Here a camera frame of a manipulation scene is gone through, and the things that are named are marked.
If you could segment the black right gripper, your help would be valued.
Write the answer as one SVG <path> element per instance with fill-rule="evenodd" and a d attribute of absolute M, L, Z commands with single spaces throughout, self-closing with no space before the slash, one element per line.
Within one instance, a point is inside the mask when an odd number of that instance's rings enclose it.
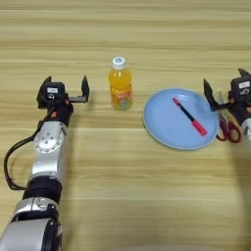
<path fill-rule="evenodd" d="M 243 69 L 238 69 L 238 71 L 241 77 L 251 77 L 251 74 Z M 241 96 L 229 95 L 226 103 L 223 101 L 217 102 L 213 95 L 213 89 L 206 79 L 203 79 L 203 85 L 204 95 L 213 111 L 228 110 L 240 126 L 247 119 L 251 119 L 251 94 Z"/>

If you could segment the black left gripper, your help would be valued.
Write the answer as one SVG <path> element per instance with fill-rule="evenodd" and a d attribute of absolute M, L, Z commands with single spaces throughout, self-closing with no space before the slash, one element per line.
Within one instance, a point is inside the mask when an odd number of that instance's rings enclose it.
<path fill-rule="evenodd" d="M 48 76 L 44 79 L 43 84 L 52 81 L 52 76 Z M 73 103 L 86 103 L 89 98 L 89 84 L 87 76 L 85 75 L 81 84 L 82 96 L 78 97 L 68 97 L 66 96 L 64 100 L 53 106 L 53 111 L 50 114 L 48 120 L 50 122 L 60 122 L 65 126 L 68 126 L 72 113 L 74 112 Z"/>

